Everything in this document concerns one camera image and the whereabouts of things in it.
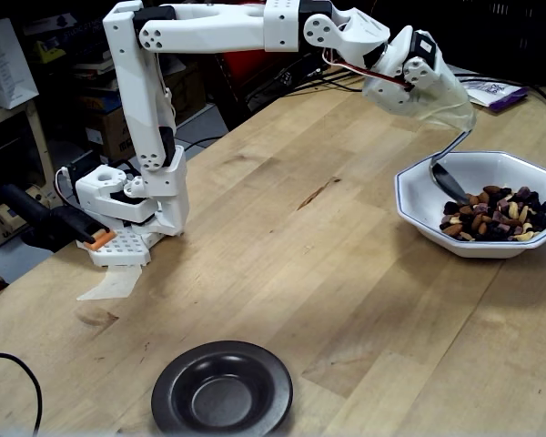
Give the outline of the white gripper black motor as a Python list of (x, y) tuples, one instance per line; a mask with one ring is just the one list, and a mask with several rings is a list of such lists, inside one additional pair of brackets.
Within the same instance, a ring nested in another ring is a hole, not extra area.
[(405, 26), (386, 45), (372, 71), (404, 81), (402, 85), (367, 77), (363, 96), (391, 114), (418, 114), (421, 105), (414, 87), (430, 87), (440, 78), (440, 50), (431, 35)]

